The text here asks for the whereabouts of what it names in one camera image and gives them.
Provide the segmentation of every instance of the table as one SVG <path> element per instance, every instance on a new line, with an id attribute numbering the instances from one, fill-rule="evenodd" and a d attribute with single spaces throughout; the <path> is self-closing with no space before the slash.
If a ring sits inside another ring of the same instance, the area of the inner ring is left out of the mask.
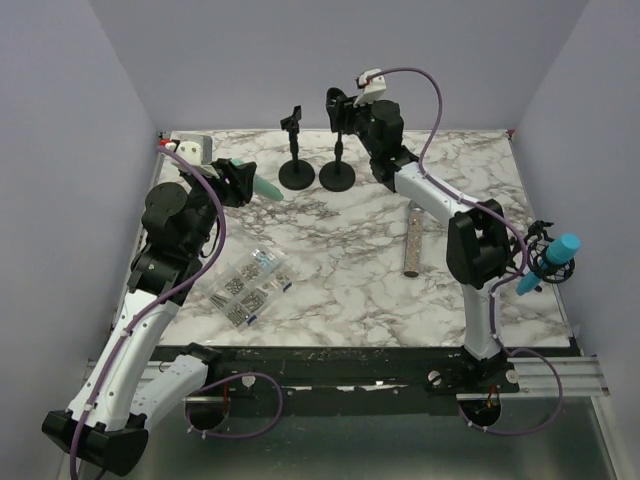
<path id="1" fill-rule="evenodd" d="M 290 158 L 286 132 L 207 131 L 214 157 L 255 161 L 257 172 L 277 182 Z M 405 144 L 419 152 L 425 132 L 405 132 Z M 300 157 L 316 173 L 333 160 L 335 135 L 305 130 Z M 429 215 L 424 221 L 422 264 L 416 279 L 402 275 L 408 200 L 378 184 L 364 148 L 344 138 L 343 160 L 356 170 L 356 185 L 344 193 L 324 190 L 318 180 L 301 192 L 282 189 L 285 200 L 255 198 L 227 209 L 229 237 L 220 265 L 193 287 L 162 345 L 236 346 L 455 346 L 464 341 L 460 286 L 445 263 L 446 231 Z M 454 187 L 479 199 L 494 198 L 521 231 L 531 222 L 507 134 L 503 131 L 439 132 L 426 165 Z M 158 181 L 176 181 L 165 162 Z M 236 329 L 207 298 L 216 275 L 259 241 L 285 252 L 297 279 L 290 292 L 251 327 Z M 502 291 L 502 325 L 507 345 L 567 346 L 554 291 L 518 297 L 515 285 Z"/>

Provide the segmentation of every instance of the blue cap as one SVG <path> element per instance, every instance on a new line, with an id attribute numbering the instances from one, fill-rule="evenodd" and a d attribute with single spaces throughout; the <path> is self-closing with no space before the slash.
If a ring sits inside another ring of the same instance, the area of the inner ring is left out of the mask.
<path id="1" fill-rule="evenodd" d="M 551 242 L 547 249 L 547 259 L 554 265 L 564 265 L 575 256 L 580 246 L 578 237 L 571 233 L 565 233 Z"/>

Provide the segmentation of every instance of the marble table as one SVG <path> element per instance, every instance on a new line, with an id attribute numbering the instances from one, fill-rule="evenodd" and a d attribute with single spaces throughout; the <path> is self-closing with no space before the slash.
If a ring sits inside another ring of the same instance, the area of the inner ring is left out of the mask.
<path id="1" fill-rule="evenodd" d="M 285 132 L 208 131 L 215 157 L 255 161 L 258 173 L 278 186 L 278 168 L 290 158 Z M 425 132 L 406 132 L 405 144 L 419 152 Z M 335 136 L 305 130 L 300 156 L 319 171 L 333 160 Z M 162 345 L 234 346 L 456 346 L 464 340 L 460 286 L 445 263 L 446 232 L 424 220 L 422 274 L 402 275 L 408 200 L 376 183 L 367 154 L 345 137 L 344 161 L 356 170 L 356 185 L 344 193 L 324 190 L 318 180 L 301 192 L 282 189 L 285 200 L 255 198 L 227 209 L 229 236 L 221 260 L 193 287 Z M 430 148 L 428 168 L 479 199 L 495 198 L 524 231 L 530 211 L 505 132 L 441 132 Z M 160 182 L 176 181 L 168 161 Z M 248 251 L 252 241 L 287 255 L 297 279 L 250 327 L 236 329 L 207 298 L 216 275 Z M 566 346 L 568 326 L 554 291 L 518 297 L 502 290 L 507 345 Z"/>

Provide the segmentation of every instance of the wall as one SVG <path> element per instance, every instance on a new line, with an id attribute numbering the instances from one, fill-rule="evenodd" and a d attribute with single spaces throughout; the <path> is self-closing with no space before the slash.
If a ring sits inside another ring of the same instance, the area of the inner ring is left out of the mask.
<path id="1" fill-rule="evenodd" d="M 375 67 L 438 79 L 444 128 L 512 128 L 586 0 L 90 0 L 163 129 L 279 128 L 294 105 L 328 127 L 325 93 Z M 410 128 L 430 128 L 431 87 L 388 78 Z"/>
<path id="2" fill-rule="evenodd" d="M 106 339 L 155 129 L 85 0 L 4 2 L 0 65 L 0 470 L 53 479 L 40 425 Z"/>
<path id="3" fill-rule="evenodd" d="M 640 452 L 639 85 L 640 2 L 591 0 L 515 135 L 536 215 L 583 239 L 562 297 L 580 344 L 600 358 L 632 454 Z"/>

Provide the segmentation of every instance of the clear plastic container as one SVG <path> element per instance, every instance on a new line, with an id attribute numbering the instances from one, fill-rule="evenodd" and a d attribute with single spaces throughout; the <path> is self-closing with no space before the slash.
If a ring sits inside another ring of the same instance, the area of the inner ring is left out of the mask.
<path id="1" fill-rule="evenodd" d="M 293 285 L 284 255 L 257 245 L 218 276 L 207 296 L 236 327 L 252 325 Z"/>

